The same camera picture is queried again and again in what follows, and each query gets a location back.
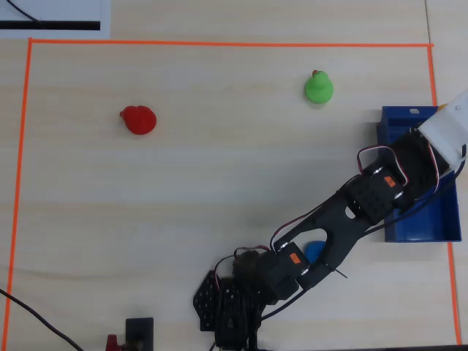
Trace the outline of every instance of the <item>light wood surface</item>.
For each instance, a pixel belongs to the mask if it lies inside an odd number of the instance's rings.
[[[16,160],[21,116],[26,45],[22,41],[0,43],[0,288],[7,288],[15,198]],[[0,326],[5,303],[0,299]]]
[[[322,108],[303,98],[315,68],[336,88]],[[138,104],[159,117],[145,137],[118,117]],[[206,271],[354,175],[382,105],[430,104],[423,48],[36,45],[14,292],[86,350],[144,315],[155,350],[207,350],[191,306]],[[261,346],[455,342],[444,244],[380,233],[341,268],[349,280],[332,275],[265,322]],[[12,307],[8,350],[64,347]]]
[[[468,88],[468,23],[465,1],[428,1],[429,28],[434,48],[434,68],[439,103],[449,102]],[[458,290],[461,336],[468,340],[468,173],[457,180],[458,205],[464,241],[453,245]]]
[[[428,42],[424,0],[113,0],[113,39]]]

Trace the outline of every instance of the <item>black stripe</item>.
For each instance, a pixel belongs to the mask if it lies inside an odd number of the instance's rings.
[[[55,31],[99,31],[101,22],[91,20],[0,20],[0,29],[37,29]]]

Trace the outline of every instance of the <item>green object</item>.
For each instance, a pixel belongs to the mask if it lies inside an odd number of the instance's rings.
[[[314,71],[306,82],[306,96],[314,104],[324,104],[333,96],[333,84],[323,71]]]

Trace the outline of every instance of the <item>blue bin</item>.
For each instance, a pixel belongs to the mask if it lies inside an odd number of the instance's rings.
[[[379,144],[391,144],[410,127],[424,122],[436,111],[437,107],[432,106],[382,107],[382,120],[377,126]],[[453,173],[442,178],[440,186],[444,186],[450,179],[453,179]],[[398,217],[398,211],[394,211],[385,221],[396,217]],[[461,241],[456,186],[451,186],[438,200],[430,203],[414,216],[386,227],[385,241],[389,243]]]

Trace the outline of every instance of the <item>orange boundary line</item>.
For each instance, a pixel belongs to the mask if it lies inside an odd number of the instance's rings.
[[[432,94],[432,105],[437,106],[437,95],[436,95],[436,81],[434,78],[434,64],[432,61],[432,48],[427,47],[427,59],[429,63],[429,79],[431,80],[431,94]],[[461,345],[461,329],[460,319],[458,317],[458,296],[456,289],[456,275],[455,275],[455,263],[453,259],[453,245],[447,243],[448,250],[448,267],[450,271],[450,290],[452,292],[452,310],[453,310],[453,325],[455,327],[455,337],[457,345]]]
[[[190,42],[171,40],[75,40],[33,39],[37,44],[86,44],[86,45],[180,45],[180,46],[224,46],[242,48],[430,48],[431,43],[373,44],[346,42]]]
[[[13,268],[15,267],[16,233],[18,229],[18,210],[20,207],[21,167],[23,164],[24,127],[26,125],[26,107],[28,104],[29,72],[31,71],[32,39],[28,40],[28,53],[26,56],[26,70],[24,73],[23,106],[21,107],[20,140],[18,142],[18,162],[16,165],[15,205],[13,208],[12,241],[10,245],[10,263],[8,267],[7,292],[12,293]],[[5,302],[5,317],[3,323],[3,339],[1,351],[7,351],[8,325],[10,321],[10,300]]]
[[[15,267],[16,237],[18,231],[18,212],[20,204],[21,169],[23,164],[24,129],[26,125],[26,109],[28,104],[29,76],[31,71],[32,45],[37,44],[87,44],[87,45],[180,45],[180,46],[219,46],[245,48],[427,48],[429,79],[431,81],[432,105],[437,106],[436,86],[434,79],[434,64],[432,61],[432,43],[413,44],[375,44],[375,43],[285,43],[285,42],[187,42],[165,40],[68,40],[68,39],[28,39],[28,52],[23,85],[23,104],[21,108],[20,137],[18,142],[18,162],[16,168],[15,204],[13,209],[12,240],[10,246],[10,263],[8,268],[7,292],[11,294],[13,286],[13,271]],[[455,265],[453,261],[453,246],[448,243],[448,262],[450,268],[450,288],[452,293],[453,323],[455,326],[456,343],[461,345],[460,322],[458,318],[458,299],[456,290]],[[10,323],[10,300],[5,302],[5,315],[1,351],[7,351],[8,327]]]

